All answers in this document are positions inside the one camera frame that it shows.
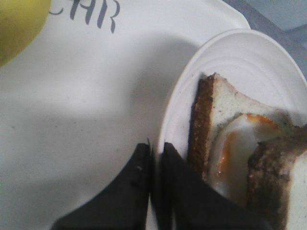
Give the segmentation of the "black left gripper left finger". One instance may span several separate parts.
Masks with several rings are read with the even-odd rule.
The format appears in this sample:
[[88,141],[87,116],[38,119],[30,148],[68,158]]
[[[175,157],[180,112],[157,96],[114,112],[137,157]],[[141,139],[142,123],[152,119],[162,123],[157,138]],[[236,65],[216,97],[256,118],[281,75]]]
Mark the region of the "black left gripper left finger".
[[54,230],[143,230],[151,182],[151,150],[136,146],[116,178],[86,204],[58,219]]

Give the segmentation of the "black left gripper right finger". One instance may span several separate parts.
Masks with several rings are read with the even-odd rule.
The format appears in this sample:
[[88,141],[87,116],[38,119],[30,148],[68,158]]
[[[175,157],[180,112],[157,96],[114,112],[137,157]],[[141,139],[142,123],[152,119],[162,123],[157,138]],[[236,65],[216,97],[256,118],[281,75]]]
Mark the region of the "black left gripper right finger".
[[210,188],[165,143],[156,161],[155,214],[160,230],[270,230],[269,223]]

